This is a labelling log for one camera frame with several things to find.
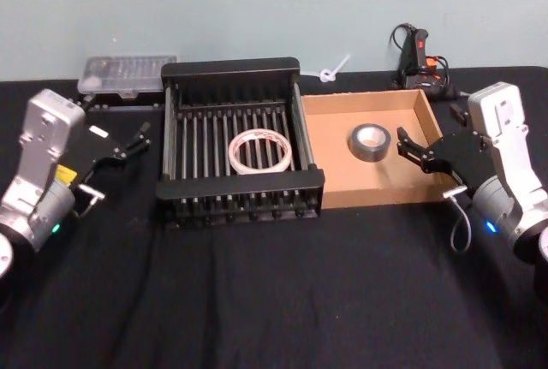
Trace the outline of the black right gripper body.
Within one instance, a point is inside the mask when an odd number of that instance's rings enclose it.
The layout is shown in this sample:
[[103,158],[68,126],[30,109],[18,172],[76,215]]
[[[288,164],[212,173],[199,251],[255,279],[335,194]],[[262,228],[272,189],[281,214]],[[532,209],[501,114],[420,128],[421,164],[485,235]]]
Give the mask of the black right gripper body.
[[447,134],[428,146],[427,170],[445,173],[468,190],[477,190],[495,175],[491,151],[473,130]]

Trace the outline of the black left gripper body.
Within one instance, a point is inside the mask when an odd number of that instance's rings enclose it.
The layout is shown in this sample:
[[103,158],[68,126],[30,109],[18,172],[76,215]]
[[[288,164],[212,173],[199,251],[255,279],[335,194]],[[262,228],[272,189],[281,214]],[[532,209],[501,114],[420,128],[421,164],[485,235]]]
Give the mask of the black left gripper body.
[[101,170],[121,169],[126,164],[126,150],[109,135],[103,137],[85,126],[80,136],[62,157],[62,166],[76,173],[71,186],[86,183]]

